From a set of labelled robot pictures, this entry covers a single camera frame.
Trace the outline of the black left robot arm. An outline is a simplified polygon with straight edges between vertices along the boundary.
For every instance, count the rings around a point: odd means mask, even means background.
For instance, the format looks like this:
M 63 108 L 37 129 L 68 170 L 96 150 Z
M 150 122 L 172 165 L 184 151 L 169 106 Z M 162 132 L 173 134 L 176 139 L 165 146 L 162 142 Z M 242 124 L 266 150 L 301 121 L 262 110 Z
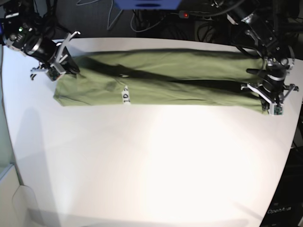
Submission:
M 258 93 L 270 103 L 281 103 L 292 91 L 299 91 L 299 87 L 285 84 L 285 78 L 294 66 L 294 51 L 292 47 L 282 42 L 277 33 L 274 21 L 271 26 L 257 12 L 255 0 L 213 0 L 219 9 L 212 16 L 228 15 L 237 24 L 245 24 L 246 31 L 257 48 L 257 53 L 265 66 L 259 70 L 247 69 L 248 73 L 255 73 L 262 78 L 261 85 L 248 84 L 246 87 Z

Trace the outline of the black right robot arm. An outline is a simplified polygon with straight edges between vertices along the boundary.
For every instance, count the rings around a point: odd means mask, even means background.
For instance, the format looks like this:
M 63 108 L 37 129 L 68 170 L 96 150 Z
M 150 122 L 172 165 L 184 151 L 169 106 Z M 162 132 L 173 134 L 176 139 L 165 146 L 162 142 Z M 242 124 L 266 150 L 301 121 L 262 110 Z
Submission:
M 171 48 L 72 57 L 64 43 L 48 37 L 54 20 L 37 15 L 31 0 L 9 0 L 3 7 L 3 44 L 39 61 L 39 69 L 55 82 L 53 98 L 62 106 L 238 106 L 267 113 L 265 101 L 250 90 L 259 76 L 247 73 L 263 68 L 260 59 Z

